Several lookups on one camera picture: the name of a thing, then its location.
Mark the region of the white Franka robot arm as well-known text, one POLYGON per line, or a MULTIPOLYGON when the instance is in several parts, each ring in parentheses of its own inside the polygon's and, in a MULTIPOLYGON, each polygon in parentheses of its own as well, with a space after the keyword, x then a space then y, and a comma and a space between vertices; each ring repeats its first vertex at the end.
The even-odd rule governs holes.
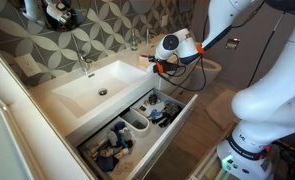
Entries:
MULTIPOLYGON (((199 45, 182 29, 166 35, 155 50, 153 71, 161 74, 176 68, 167 59, 174 53, 183 64, 203 55, 232 28, 234 19, 257 0, 211 0, 209 33, 199 45)), ((265 0, 270 7, 295 15, 295 0, 265 0)), ((232 99, 240 119, 229 136, 217 145, 222 168, 240 180, 267 180, 272 164, 268 146, 295 133, 295 27, 277 62, 258 82, 232 99)))

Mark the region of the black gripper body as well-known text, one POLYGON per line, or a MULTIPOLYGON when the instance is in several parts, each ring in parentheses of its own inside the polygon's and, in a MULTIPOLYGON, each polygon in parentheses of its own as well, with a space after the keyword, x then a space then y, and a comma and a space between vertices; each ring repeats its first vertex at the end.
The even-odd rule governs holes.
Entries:
POLYGON ((154 56, 148 58, 149 62, 153 62, 153 72, 154 73, 164 73, 169 71, 176 71, 179 68, 178 64, 169 63, 165 60, 157 60, 154 56))

